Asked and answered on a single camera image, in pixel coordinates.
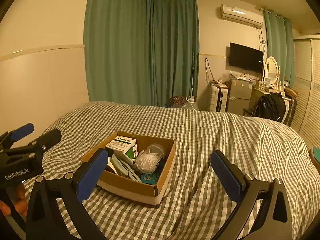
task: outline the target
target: tv screen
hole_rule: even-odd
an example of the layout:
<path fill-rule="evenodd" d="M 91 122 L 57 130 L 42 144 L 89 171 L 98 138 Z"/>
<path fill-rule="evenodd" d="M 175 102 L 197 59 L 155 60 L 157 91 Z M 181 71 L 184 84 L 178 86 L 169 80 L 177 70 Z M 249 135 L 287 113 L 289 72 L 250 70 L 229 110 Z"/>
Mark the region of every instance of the tv screen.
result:
<path fill-rule="evenodd" d="M 262 73 L 263 51 L 230 43 L 229 65 Z"/>

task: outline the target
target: curtain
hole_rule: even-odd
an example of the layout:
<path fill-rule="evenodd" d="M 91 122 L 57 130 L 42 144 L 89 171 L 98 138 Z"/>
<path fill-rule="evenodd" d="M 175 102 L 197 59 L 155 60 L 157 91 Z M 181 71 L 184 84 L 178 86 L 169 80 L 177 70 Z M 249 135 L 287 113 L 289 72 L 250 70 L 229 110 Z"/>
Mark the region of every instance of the curtain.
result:
<path fill-rule="evenodd" d="M 280 82 L 283 85 L 284 77 L 287 77 L 288 85 L 294 84 L 294 42 L 292 25 L 289 19 L 267 10 L 264 12 L 267 29 L 267 56 L 273 56 L 280 68 Z"/>
<path fill-rule="evenodd" d="M 199 24 L 196 0 L 148 0 L 153 98 L 164 106 L 170 97 L 197 95 Z"/>
<path fill-rule="evenodd" d="M 147 0 L 88 0 L 84 22 L 90 101 L 153 105 Z"/>

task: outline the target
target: blue gripper pad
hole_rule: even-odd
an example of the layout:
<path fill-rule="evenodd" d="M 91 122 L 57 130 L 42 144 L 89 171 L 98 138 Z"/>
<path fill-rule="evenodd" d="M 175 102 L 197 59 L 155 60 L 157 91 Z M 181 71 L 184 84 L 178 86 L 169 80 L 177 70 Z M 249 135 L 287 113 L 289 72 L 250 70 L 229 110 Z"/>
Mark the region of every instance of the blue gripper pad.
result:
<path fill-rule="evenodd" d="M 33 133 L 34 129 L 35 128 L 32 123 L 27 123 L 26 125 L 14 130 L 11 134 L 10 139 L 14 142 L 17 142 L 30 133 Z"/>
<path fill-rule="evenodd" d="M 231 164 L 221 151 L 217 150 L 211 154 L 211 167 L 217 174 L 218 179 L 231 201 L 235 201 L 239 204 L 243 198 L 243 185 L 233 171 L 235 167 L 237 169 L 238 167 L 233 166 L 235 165 Z"/>
<path fill-rule="evenodd" d="M 76 196 L 80 202 L 89 198 L 107 165 L 108 153 L 102 148 L 99 148 L 89 161 L 80 165 L 73 180 Z"/>

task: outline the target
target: checkered bedspread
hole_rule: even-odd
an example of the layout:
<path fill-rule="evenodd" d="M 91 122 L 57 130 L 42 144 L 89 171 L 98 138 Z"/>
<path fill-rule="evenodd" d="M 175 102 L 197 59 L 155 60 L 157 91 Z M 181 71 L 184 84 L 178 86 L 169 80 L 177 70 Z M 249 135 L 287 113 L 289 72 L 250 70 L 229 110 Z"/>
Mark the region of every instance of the checkered bedspread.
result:
<path fill-rule="evenodd" d="M 76 171 L 81 156 L 115 130 L 176 140 L 176 164 L 160 207 L 150 208 L 95 187 L 83 202 L 107 239 L 211 239 L 235 207 L 210 166 L 220 149 L 243 173 L 283 179 L 292 214 L 293 239 L 320 209 L 320 177 L 307 148 L 291 128 L 270 120 L 179 108 L 90 103 L 52 124 L 62 140 L 43 158 L 43 175 Z M 34 178 L 25 182 L 28 197 Z M 61 199 L 70 232 L 79 236 Z M 249 232 L 260 202 L 244 227 Z"/>

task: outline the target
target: metal bolt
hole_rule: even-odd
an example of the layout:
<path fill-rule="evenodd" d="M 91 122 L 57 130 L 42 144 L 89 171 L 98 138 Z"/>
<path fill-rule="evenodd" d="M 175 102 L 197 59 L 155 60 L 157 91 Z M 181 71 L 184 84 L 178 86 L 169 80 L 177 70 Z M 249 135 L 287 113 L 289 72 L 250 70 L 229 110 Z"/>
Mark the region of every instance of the metal bolt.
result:
<path fill-rule="evenodd" d="M 281 185 L 282 184 L 282 179 L 276 178 L 276 182 Z"/>
<path fill-rule="evenodd" d="M 246 177 L 247 180 L 253 180 L 254 179 L 254 176 L 252 174 L 246 174 L 245 177 Z"/>
<path fill-rule="evenodd" d="M 41 182 L 43 180 L 42 176 L 39 176 L 38 178 L 36 178 L 36 182 Z"/>
<path fill-rule="evenodd" d="M 68 172 L 66 175 L 64 175 L 66 179 L 71 179 L 73 177 L 72 172 Z"/>

